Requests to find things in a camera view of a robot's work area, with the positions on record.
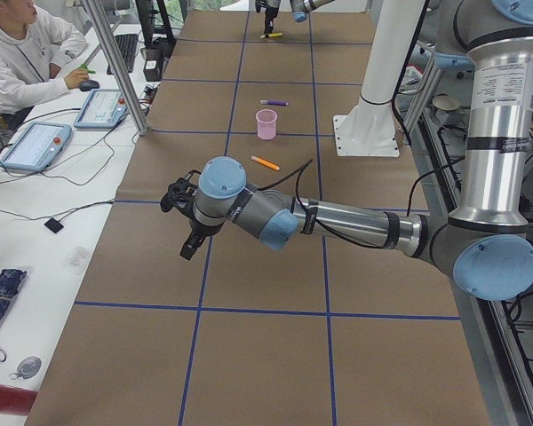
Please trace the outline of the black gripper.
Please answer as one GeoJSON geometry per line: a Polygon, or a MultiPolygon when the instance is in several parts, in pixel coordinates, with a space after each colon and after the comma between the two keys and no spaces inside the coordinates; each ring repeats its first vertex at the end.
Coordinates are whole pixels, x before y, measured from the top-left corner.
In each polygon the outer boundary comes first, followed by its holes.
{"type": "Polygon", "coordinates": [[[207,225],[192,215],[189,218],[191,232],[183,243],[180,256],[186,260],[191,260],[197,250],[203,245],[206,238],[218,233],[217,225],[207,225]]]}
{"type": "Polygon", "coordinates": [[[261,6],[265,9],[263,35],[267,36],[274,32],[274,21],[279,12],[279,0],[263,0],[261,6]]]}

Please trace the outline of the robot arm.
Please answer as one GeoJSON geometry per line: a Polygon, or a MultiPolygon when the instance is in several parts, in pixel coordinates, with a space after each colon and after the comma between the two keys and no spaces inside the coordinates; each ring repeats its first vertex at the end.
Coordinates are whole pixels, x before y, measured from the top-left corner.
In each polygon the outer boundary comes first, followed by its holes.
{"type": "MultiPolygon", "coordinates": [[[[303,22],[310,12],[332,2],[333,0],[291,0],[290,8],[293,19],[296,22],[303,22]]],[[[281,0],[256,0],[254,2],[256,13],[265,12],[264,36],[271,36],[274,33],[274,20],[280,11],[280,4],[281,0]]]]}
{"type": "Polygon", "coordinates": [[[296,233],[334,237],[367,249],[397,249],[449,276],[471,296],[504,301],[533,283],[533,247],[519,200],[532,142],[533,1],[444,1],[438,56],[474,66],[461,199],[446,217],[399,216],[280,193],[248,181],[237,160],[220,156],[168,187],[161,208],[177,209],[191,232],[190,258],[225,222],[271,249],[296,233]]]}

